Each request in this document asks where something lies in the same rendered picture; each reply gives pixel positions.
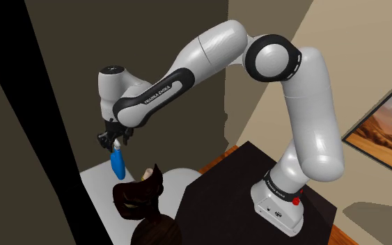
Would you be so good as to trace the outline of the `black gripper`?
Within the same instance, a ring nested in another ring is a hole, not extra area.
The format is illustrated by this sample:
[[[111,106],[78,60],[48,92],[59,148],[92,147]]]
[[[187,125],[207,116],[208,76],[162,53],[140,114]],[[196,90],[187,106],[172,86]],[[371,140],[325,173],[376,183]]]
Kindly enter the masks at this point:
[[[97,135],[97,140],[104,149],[113,152],[113,143],[120,136],[123,136],[123,144],[127,145],[129,139],[133,136],[133,128],[125,127],[116,120],[105,120],[104,123],[106,132]]]

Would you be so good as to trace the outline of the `black robot stand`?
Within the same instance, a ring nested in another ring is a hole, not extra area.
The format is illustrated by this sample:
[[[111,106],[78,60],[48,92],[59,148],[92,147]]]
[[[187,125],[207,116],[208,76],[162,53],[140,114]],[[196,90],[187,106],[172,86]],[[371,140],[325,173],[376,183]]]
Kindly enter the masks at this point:
[[[185,189],[175,220],[182,245],[328,245],[336,207],[304,186],[301,231],[289,237],[254,210],[251,187],[275,161],[246,142]]]

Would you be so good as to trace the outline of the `white toilet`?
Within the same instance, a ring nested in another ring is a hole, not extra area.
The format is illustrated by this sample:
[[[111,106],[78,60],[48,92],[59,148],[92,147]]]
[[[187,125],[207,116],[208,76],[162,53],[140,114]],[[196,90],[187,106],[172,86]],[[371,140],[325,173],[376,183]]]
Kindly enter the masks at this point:
[[[132,234],[138,221],[123,219],[113,204],[112,189],[122,182],[132,182],[134,178],[126,172],[125,178],[119,180],[106,161],[80,173],[81,180],[99,214],[113,245],[130,245]],[[201,174],[189,168],[176,168],[163,174],[164,191],[159,197],[159,210],[171,218],[178,212],[186,187]]]

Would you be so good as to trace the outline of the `framed desert wall picture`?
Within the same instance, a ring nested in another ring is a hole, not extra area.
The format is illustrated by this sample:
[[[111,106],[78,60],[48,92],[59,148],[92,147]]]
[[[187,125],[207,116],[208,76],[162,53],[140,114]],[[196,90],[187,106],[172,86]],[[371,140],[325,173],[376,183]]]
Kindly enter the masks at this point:
[[[342,142],[392,171],[392,90],[343,135]]]

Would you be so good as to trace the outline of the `blue spray bottle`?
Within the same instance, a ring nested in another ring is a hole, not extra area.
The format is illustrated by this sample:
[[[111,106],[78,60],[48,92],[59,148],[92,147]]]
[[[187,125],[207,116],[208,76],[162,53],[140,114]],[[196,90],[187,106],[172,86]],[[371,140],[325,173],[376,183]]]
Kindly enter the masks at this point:
[[[121,153],[121,144],[118,139],[113,142],[112,153],[110,156],[111,168],[119,180],[123,180],[126,175],[125,162]]]

